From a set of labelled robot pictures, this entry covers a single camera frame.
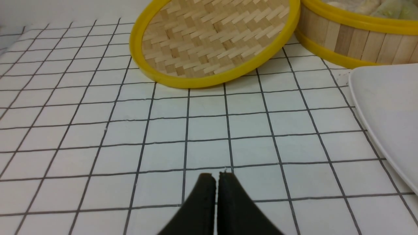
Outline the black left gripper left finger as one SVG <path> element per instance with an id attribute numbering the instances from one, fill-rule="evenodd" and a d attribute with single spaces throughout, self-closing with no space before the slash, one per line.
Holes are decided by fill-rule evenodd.
<path id="1" fill-rule="evenodd" d="M 184 204 L 158 234 L 213 235 L 215 201 L 215 179 L 209 173 L 200 174 Z"/>

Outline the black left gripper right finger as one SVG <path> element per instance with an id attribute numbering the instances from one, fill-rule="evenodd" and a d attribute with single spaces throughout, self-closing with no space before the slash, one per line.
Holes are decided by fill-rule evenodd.
<path id="1" fill-rule="evenodd" d="M 233 173 L 220 172 L 217 203 L 218 235 L 282 235 L 248 196 Z"/>

